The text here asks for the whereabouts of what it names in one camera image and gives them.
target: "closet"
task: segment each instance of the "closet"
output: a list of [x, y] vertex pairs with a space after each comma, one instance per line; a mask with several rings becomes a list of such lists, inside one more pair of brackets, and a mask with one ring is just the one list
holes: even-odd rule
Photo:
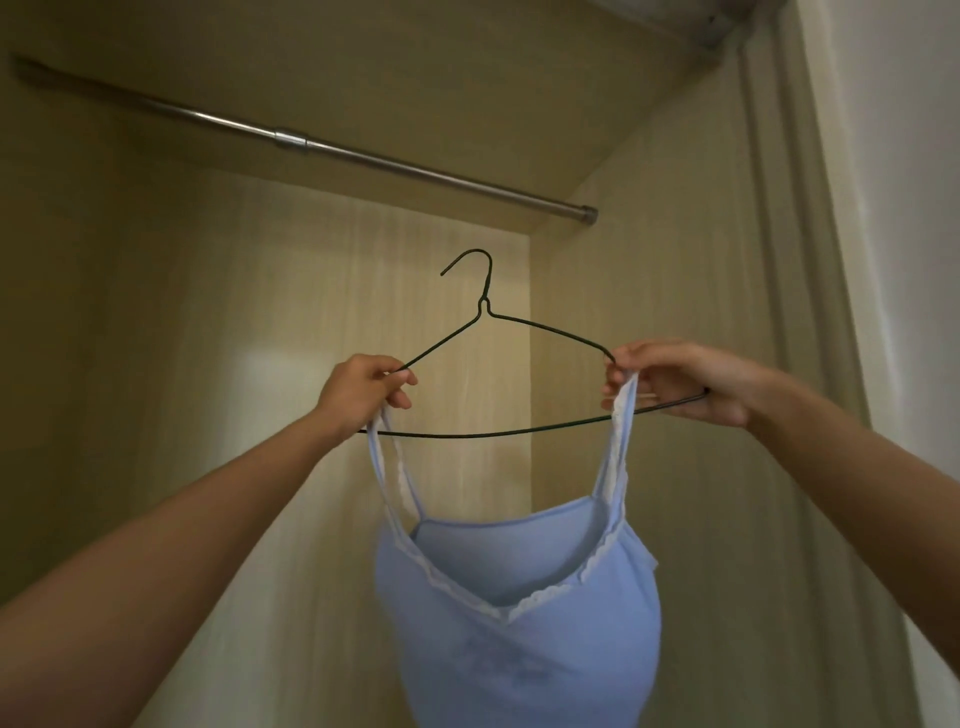
[[[486, 262], [439, 273], [469, 248], [494, 259], [498, 312], [608, 347], [720, 345], [867, 417], [793, 3], [0, 7], [5, 50], [52, 68], [599, 211], [0, 74], [4, 600], [305, 412], [338, 361], [410, 357], [468, 320]], [[401, 429], [598, 414], [599, 355], [507, 322], [417, 369]], [[643, 725], [919, 725], [900, 612], [769, 456], [740, 432], [634, 427], [630, 521], [664, 620]], [[493, 521], [585, 495], [606, 433], [404, 446], [430, 511]], [[137, 726], [411, 725], [372, 590], [382, 513], [356, 437]]]

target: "closet rod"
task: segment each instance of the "closet rod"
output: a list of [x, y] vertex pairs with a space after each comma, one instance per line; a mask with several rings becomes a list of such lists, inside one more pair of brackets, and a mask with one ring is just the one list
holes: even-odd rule
[[400, 161], [399, 159], [381, 157], [380, 155], [363, 152], [359, 149], [350, 149], [349, 147], [343, 147], [321, 139], [311, 138], [303, 133], [292, 132], [285, 129], [269, 129], [229, 116], [208, 113], [200, 109], [191, 109], [190, 107], [158, 99], [155, 96], [146, 96], [136, 91], [121, 88], [120, 86], [105, 84], [83, 76], [76, 76], [72, 73], [59, 71], [39, 61], [34, 61], [33, 59], [28, 59], [23, 56], [12, 56], [12, 67], [17, 78], [32, 85], [71, 91], [82, 96], [110, 101], [125, 107], [152, 111], [166, 116], [207, 124], [220, 129], [244, 133], [249, 136], [270, 139], [277, 145], [288, 149], [298, 149], [304, 152], [319, 152], [320, 154], [355, 164], [364, 164], [374, 169], [411, 177], [415, 180], [442, 184], [466, 192], [492, 197], [501, 202], [530, 207], [531, 209], [545, 212], [548, 215], [571, 218], [585, 225], [592, 225], [597, 220], [598, 213], [595, 207], [571, 205], [559, 200], [551, 200], [547, 197], [521, 192], [516, 189], [511, 189], [510, 187], [502, 187], [499, 184], [490, 184], [488, 182], [471, 180], [467, 177], [458, 177], [457, 175], [451, 175], [436, 169], [430, 169], [429, 167], [421, 167], [418, 164], [410, 164], [409, 162]]

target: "hand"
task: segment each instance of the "hand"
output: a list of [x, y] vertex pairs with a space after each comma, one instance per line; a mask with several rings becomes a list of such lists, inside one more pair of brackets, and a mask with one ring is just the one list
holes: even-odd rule
[[664, 410], [667, 414], [729, 427], [746, 427], [756, 413], [766, 385], [783, 373], [729, 352], [681, 339], [635, 341], [611, 352], [604, 385], [604, 409], [627, 381], [640, 372], [637, 399], [650, 404], [683, 400], [708, 387], [704, 400]]
[[402, 366], [403, 362], [392, 356], [354, 354], [333, 368], [314, 411], [325, 422], [335, 423], [341, 439], [346, 440], [373, 418], [384, 401], [410, 409], [410, 398], [400, 387], [416, 385], [417, 376], [409, 369], [397, 372]]

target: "black wire hanger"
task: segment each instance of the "black wire hanger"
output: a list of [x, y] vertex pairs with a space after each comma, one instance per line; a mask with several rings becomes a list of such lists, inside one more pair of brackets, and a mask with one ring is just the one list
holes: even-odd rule
[[[567, 333], [566, 331], [560, 331], [558, 328], [549, 327], [544, 324], [538, 324], [533, 321], [527, 321], [526, 319], [518, 319], [516, 316], [505, 316], [502, 313], [493, 313], [493, 310], [491, 309], [491, 306], [490, 306], [490, 281], [493, 277], [493, 258], [487, 251], [483, 250], [482, 248], [471, 248], [468, 251], [463, 251], [462, 253], [457, 255], [456, 259], [454, 259], [452, 263], [450, 263], [448, 266], [444, 268], [444, 270], [440, 273], [440, 275], [445, 276], [449, 272], [449, 270], [453, 268], [453, 266], [455, 266], [457, 263], [461, 261], [461, 259], [464, 258], [465, 255], [470, 255], [471, 253], [482, 253], [487, 257], [487, 280], [483, 286], [483, 293], [480, 294], [480, 298], [477, 301], [477, 315], [474, 316], [467, 323], [463, 324], [456, 331], [454, 331], [453, 333], [449, 334], [448, 336], [445, 336], [443, 339], [438, 341], [436, 344], [434, 344], [424, 353], [420, 354], [419, 356], [415, 356], [413, 359], [408, 361], [402, 367], [397, 369], [398, 372], [402, 372], [404, 369], [410, 369], [410, 367], [412, 367], [418, 361], [423, 359], [425, 356], [439, 349], [450, 339], [463, 333], [468, 328], [470, 328], [471, 326], [476, 324], [478, 321], [480, 321], [480, 317], [483, 315], [484, 303], [487, 304], [487, 315], [490, 316], [491, 318], [503, 319], [504, 321], [513, 321], [518, 324], [526, 324], [528, 327], [542, 328], [544, 331], [550, 331], [551, 333], [560, 334], [561, 336], [565, 336], [568, 339], [573, 339], [574, 341], [579, 341], [581, 344], [586, 344], [589, 347], [593, 347], [594, 349], [597, 349], [599, 352], [603, 352], [603, 354], [610, 361], [615, 361], [615, 359], [613, 358], [613, 354], [607, 351], [605, 347], [602, 347], [601, 345], [597, 344], [596, 342], [590, 341], [589, 339], [585, 339], [582, 336], [577, 336], [576, 334]], [[704, 399], [709, 393], [710, 393], [709, 389], [704, 389], [704, 391], [701, 392], [700, 394], [694, 395], [693, 397], [687, 397], [683, 400], [663, 402], [661, 404], [654, 404], [649, 407], [640, 407], [639, 409], [634, 410], [634, 414], [642, 415], [647, 412], [656, 412], [661, 409], [678, 407], [681, 404], [690, 404], [691, 402]], [[551, 429], [563, 429], [565, 427], [577, 427], [579, 425], [592, 425], [594, 423], [607, 422], [610, 419], [612, 419], [612, 415], [605, 415], [603, 417], [590, 417], [586, 420], [575, 420], [569, 423], [560, 423], [559, 425], [542, 425], [540, 427], [526, 427], [524, 429], [508, 429], [502, 432], [476, 432], [470, 435], [436, 435], [436, 434], [429, 434], [429, 433], [423, 433], [423, 432], [392, 432], [392, 431], [381, 431], [379, 434], [388, 436], [388, 437], [418, 437], [418, 438], [427, 438], [431, 440], [477, 440], [485, 437], [506, 437], [507, 435], [526, 435], [531, 432], [546, 432], [547, 430], [551, 430]]]

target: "wooden wall panel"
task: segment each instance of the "wooden wall panel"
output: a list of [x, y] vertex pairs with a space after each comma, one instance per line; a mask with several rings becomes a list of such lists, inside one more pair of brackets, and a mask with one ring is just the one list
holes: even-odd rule
[[[81, 477], [117, 518], [174, 492], [311, 407], [333, 365], [412, 357], [475, 312], [529, 314], [523, 235], [179, 164], [148, 163], [89, 381]], [[486, 320], [418, 367], [397, 426], [529, 423], [529, 333]], [[427, 508], [530, 509], [525, 438], [404, 444]], [[366, 441], [331, 453], [257, 546], [138, 723], [406, 725], [373, 596], [382, 518]]]
[[[0, 46], [65, 58], [19, 0], [0, 0]], [[0, 603], [76, 546], [64, 502], [122, 156], [96, 109], [0, 73]]]
[[[534, 318], [610, 346], [682, 336], [803, 376], [861, 412], [803, 55], [787, 16], [663, 104], [581, 187], [589, 230], [531, 238]], [[598, 357], [532, 336], [535, 424], [585, 417]], [[535, 508], [583, 495], [606, 431], [534, 438]], [[630, 518], [660, 559], [644, 725], [916, 725], [889, 597], [748, 436], [635, 423]], [[884, 674], [871, 661], [889, 665]]]

